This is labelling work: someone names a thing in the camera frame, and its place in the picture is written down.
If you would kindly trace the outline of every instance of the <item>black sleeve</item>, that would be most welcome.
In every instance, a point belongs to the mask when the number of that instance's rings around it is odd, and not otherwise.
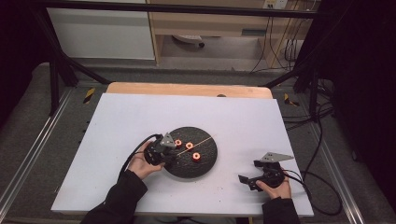
[[[262,205],[264,224],[300,223],[292,199],[275,198]]]
[[[147,190],[143,181],[135,173],[127,170],[110,189],[106,200],[88,212],[81,223],[130,223],[137,202]]]

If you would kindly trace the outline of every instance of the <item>orange nut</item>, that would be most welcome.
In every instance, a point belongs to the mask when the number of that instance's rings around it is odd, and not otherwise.
[[[192,160],[193,161],[199,161],[201,159],[201,155],[198,152],[194,152],[192,154]]]
[[[186,144],[186,149],[191,150],[194,147],[194,144],[189,142]]]
[[[181,147],[181,144],[183,144],[183,143],[181,142],[180,139],[177,139],[177,140],[175,141],[176,148],[180,148],[180,147]]]

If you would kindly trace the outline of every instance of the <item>white tabletop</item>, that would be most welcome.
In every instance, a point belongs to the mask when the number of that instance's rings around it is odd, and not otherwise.
[[[276,100],[105,93],[59,190],[52,211],[86,213],[101,203],[116,183],[134,148],[153,133],[180,127],[200,128],[213,136],[218,159],[205,175],[181,179],[162,170],[147,177],[148,192],[137,215],[252,217],[269,200],[250,191],[238,175],[256,177],[253,161],[266,152],[293,156]],[[295,160],[284,169],[299,173]],[[299,216],[313,216],[303,187],[290,181]]]

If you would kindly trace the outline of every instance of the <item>black circular plate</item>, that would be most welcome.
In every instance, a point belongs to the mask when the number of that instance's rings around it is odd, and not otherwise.
[[[186,150],[186,144],[189,142],[194,144],[194,148],[166,163],[164,167],[169,173],[181,178],[195,178],[206,174],[213,167],[218,157],[218,148],[215,140],[207,132],[194,127],[183,127],[173,130],[170,134],[175,141],[180,139],[182,142],[181,148],[175,149],[175,154]],[[194,152],[201,155],[199,161],[192,160]]]

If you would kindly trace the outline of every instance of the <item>person's hand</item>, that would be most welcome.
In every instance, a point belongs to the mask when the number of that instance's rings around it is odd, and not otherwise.
[[[142,153],[143,152],[142,148],[146,149],[149,143],[150,142],[146,142],[145,144],[143,144],[141,148],[139,148],[138,153],[136,153],[131,158],[131,161],[129,162],[128,165],[128,170],[134,172],[137,176],[139,176],[140,179],[146,178],[148,175],[150,175],[153,172],[161,171],[161,169],[164,166],[164,163],[153,166],[148,162],[146,162],[145,156]]]
[[[265,192],[267,192],[267,194],[270,196],[271,199],[275,199],[278,197],[281,197],[282,199],[291,198],[291,188],[289,184],[289,178],[287,176],[285,176],[285,179],[283,180],[282,184],[275,189],[269,187],[260,180],[256,181],[256,185],[259,186],[259,188],[261,188]]]

